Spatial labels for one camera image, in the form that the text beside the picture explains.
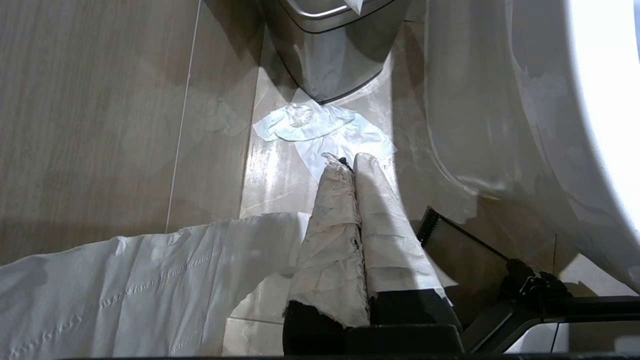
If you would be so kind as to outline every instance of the toilet bowl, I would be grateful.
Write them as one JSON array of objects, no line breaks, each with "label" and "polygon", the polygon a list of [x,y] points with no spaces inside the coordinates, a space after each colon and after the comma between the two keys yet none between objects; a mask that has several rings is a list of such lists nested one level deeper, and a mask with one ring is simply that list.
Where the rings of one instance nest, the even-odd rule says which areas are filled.
[{"label": "toilet bowl", "polygon": [[432,154],[640,290],[640,1],[432,0]]}]

